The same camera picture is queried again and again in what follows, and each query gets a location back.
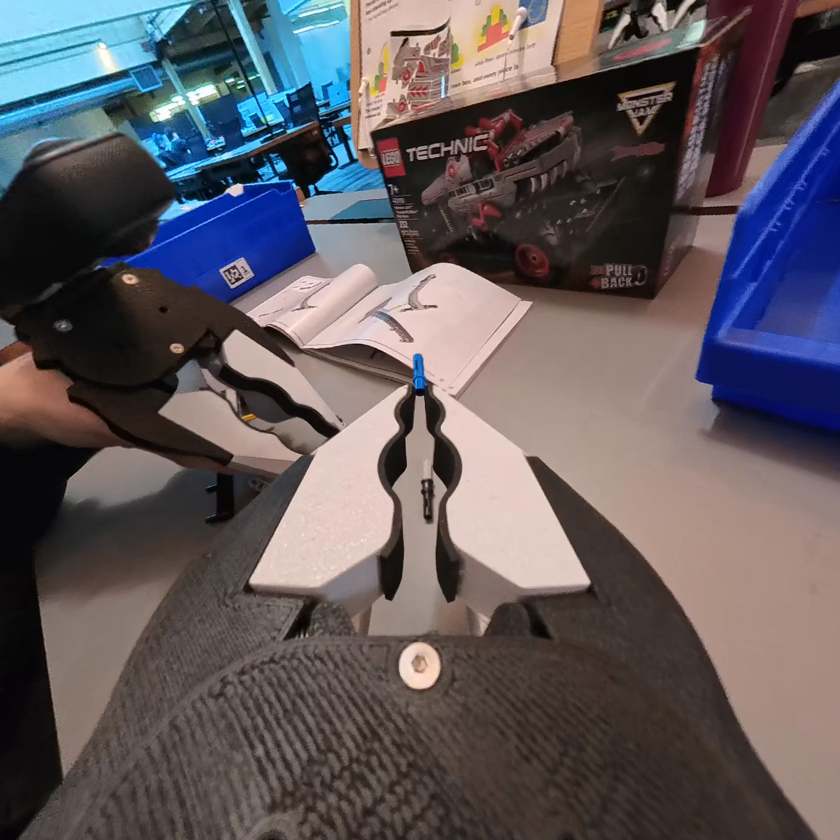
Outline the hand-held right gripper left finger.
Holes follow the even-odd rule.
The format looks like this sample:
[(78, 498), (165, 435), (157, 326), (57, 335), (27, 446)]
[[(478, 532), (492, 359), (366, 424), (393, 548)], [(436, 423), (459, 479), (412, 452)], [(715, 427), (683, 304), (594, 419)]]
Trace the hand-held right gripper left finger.
[(403, 506), (394, 490), (406, 470), (413, 391), (405, 385), (311, 457), (248, 579), (258, 595), (341, 606), (362, 636), (373, 605), (403, 580)]

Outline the clear toy sticker sheet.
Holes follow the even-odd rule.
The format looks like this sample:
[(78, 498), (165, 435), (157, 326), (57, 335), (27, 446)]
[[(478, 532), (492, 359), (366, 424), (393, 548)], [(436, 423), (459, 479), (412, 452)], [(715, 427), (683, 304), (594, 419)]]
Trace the clear toy sticker sheet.
[(387, 119), (426, 109), (445, 96), (452, 45), (450, 18), (433, 28), (391, 31)]

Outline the person's left hand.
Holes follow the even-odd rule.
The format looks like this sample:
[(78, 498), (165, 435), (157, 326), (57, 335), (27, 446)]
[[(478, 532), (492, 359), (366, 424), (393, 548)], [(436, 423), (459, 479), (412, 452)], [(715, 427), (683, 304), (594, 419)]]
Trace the person's left hand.
[(1, 368), (1, 442), (22, 448), (43, 443), (76, 448), (131, 448), (95, 413), (73, 403), (68, 379), (41, 370), (30, 352)]

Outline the rows of desks and chairs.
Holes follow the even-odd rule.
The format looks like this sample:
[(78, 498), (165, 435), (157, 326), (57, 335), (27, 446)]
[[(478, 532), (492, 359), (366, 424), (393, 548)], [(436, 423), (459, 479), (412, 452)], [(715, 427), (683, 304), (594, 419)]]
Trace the rows of desks and chairs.
[(357, 162), (350, 140), (349, 99), (318, 110), (318, 117), (251, 140), (202, 161), (166, 171), (180, 201), (219, 195), (235, 183), (288, 180), (304, 196), (321, 194), (320, 182)]

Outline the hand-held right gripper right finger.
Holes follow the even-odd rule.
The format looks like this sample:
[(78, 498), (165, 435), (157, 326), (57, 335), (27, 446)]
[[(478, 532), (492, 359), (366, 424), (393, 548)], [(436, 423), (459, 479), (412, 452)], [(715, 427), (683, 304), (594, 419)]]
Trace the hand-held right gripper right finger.
[(586, 592), (591, 579), (520, 447), (438, 388), (425, 391), (443, 485), (435, 563), (446, 602), (482, 635), (501, 605)]

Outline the white instruction booklet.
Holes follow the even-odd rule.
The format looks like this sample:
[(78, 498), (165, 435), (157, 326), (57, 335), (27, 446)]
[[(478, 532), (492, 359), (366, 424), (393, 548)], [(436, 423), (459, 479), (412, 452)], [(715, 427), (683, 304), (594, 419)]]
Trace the white instruction booklet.
[(303, 276), (248, 312), (311, 356), (379, 376), (426, 379), (460, 397), (531, 303), (448, 262), (381, 285), (355, 264), (334, 277)]

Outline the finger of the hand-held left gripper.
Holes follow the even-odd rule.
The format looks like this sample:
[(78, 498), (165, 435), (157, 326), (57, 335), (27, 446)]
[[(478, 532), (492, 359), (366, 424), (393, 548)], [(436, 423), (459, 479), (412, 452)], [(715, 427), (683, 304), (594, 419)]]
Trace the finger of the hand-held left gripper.
[(217, 379), (231, 387), (261, 421), (279, 424), (297, 418), (326, 438), (343, 429), (343, 421), (266, 336), (256, 340), (240, 331), (231, 332), (217, 354)]
[(316, 433), (302, 420), (247, 423), (227, 398), (211, 390), (173, 395), (160, 410), (160, 416), (229, 454), (221, 463), (199, 455), (195, 445), (161, 451), (162, 456), (181, 466), (221, 466), (231, 474), (277, 477), (317, 449)]

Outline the person's left forearm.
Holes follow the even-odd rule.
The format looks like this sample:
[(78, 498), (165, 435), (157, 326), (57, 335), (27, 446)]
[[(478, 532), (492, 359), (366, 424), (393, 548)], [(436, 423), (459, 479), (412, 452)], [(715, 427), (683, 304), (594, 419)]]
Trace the person's left forearm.
[(1, 446), (1, 594), (33, 570), (35, 550), (56, 519), (67, 484), (97, 448), (62, 444)]

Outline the black desk pad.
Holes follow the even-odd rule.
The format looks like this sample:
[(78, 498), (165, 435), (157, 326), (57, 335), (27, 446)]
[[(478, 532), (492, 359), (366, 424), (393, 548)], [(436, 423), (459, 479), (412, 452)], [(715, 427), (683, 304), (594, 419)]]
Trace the black desk pad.
[(386, 197), (315, 196), (301, 210), (309, 225), (390, 224), (396, 221)]

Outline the grey desk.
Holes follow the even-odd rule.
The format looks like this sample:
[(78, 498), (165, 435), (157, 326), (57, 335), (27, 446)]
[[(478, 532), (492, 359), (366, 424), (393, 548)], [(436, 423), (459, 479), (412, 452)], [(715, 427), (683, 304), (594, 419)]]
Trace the grey desk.
[[(715, 404), (697, 356), (743, 193), (714, 199), (656, 299), (518, 290), (525, 319), (463, 393), (655, 567), (738, 717), (820, 838), (838, 838), (838, 436)], [(60, 758), (221, 527), (206, 474), (110, 449), (38, 552)]]

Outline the brown board with instruction sheets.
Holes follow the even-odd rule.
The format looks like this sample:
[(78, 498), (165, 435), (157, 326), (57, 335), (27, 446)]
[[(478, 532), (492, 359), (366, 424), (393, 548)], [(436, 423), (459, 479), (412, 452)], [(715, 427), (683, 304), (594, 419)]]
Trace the brown board with instruction sheets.
[(372, 132), (385, 121), (391, 31), (451, 19), (447, 92), (482, 89), (591, 55), (603, 1), (350, 1), (351, 127), (363, 165), (375, 166)]

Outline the person in black sweatshirt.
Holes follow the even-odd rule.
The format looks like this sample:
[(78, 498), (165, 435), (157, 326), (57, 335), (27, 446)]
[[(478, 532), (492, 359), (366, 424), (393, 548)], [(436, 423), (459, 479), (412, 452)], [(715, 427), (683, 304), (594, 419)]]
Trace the person in black sweatshirt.
[(62, 782), (35, 574), (1, 583), (1, 838), (15, 839)]

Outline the blue plastic bin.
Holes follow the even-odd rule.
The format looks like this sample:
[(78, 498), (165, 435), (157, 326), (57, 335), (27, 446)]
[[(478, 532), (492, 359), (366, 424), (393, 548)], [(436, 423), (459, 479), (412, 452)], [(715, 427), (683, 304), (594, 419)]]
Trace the blue plastic bin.
[(838, 84), (740, 206), (696, 378), (716, 400), (838, 432)]

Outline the blue bin with marker label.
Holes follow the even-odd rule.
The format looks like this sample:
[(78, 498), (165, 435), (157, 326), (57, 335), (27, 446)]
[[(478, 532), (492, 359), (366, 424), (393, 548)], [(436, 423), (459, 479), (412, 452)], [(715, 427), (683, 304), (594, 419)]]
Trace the blue bin with marker label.
[[(231, 304), (316, 252), (308, 225), (289, 182), (244, 185), (178, 217), (162, 222), (151, 247), (138, 255), (106, 259), (138, 274), (157, 270), (182, 287), (191, 287)], [(230, 288), (219, 270), (245, 258), (255, 277)]]

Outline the black printed toy box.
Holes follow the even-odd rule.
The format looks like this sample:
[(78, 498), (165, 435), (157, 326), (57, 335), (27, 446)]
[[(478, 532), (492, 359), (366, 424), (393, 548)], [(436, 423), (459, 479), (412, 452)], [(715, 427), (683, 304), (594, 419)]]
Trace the black printed toy box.
[(693, 244), (747, 7), (380, 124), (412, 270), (651, 299)]

